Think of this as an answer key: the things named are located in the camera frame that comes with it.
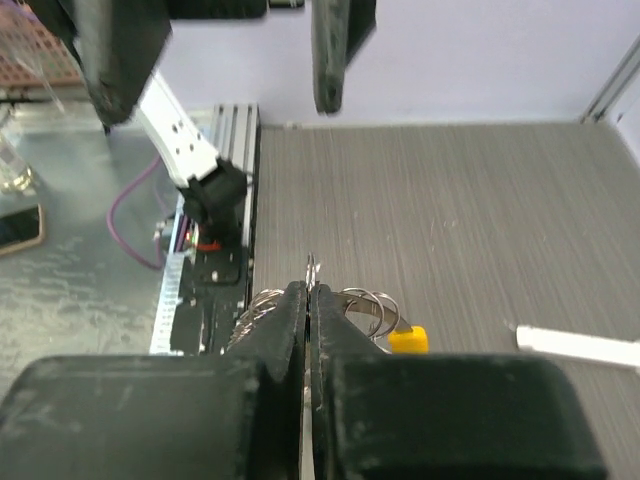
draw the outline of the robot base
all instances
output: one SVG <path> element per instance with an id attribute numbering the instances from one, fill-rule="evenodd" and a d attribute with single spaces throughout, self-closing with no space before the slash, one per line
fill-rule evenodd
<path id="1" fill-rule="evenodd" d="M 242 219 L 242 242 L 232 249 L 169 254 L 149 349 L 152 355 L 222 353 L 252 296 L 260 141 L 258 107 L 220 105 L 192 118 L 222 157 L 249 176 L 247 197 L 237 207 Z M 180 198 L 172 246 L 180 235 L 182 203 Z"/>

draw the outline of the plastic basket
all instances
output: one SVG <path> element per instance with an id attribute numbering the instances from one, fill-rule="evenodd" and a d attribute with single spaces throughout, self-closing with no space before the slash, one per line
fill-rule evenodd
<path id="1" fill-rule="evenodd" d="M 26 5 L 0 3 L 0 88 L 40 87 L 43 82 L 15 60 L 23 52 L 31 62 L 38 62 L 51 86 L 81 85 L 82 78 L 66 47 L 33 16 Z"/>

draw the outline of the phone screen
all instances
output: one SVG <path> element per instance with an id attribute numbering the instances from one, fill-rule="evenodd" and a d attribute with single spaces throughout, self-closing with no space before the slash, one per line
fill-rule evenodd
<path id="1" fill-rule="evenodd" d="M 0 249 L 35 240 L 40 236 L 40 207 L 0 217 Z"/>

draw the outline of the white tube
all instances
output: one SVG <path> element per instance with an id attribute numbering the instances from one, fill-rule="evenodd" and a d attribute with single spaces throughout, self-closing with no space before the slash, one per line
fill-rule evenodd
<path id="1" fill-rule="evenodd" d="M 640 368 L 640 344 L 610 338 L 559 332 L 528 325 L 516 328 L 518 348 L 575 360 Z"/>

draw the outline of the transparent cup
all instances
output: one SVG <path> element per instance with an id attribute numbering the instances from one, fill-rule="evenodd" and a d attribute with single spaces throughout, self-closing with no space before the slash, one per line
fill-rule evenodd
<path id="1" fill-rule="evenodd" d="M 15 193 L 31 186 L 33 171 L 0 132 L 0 193 Z"/>

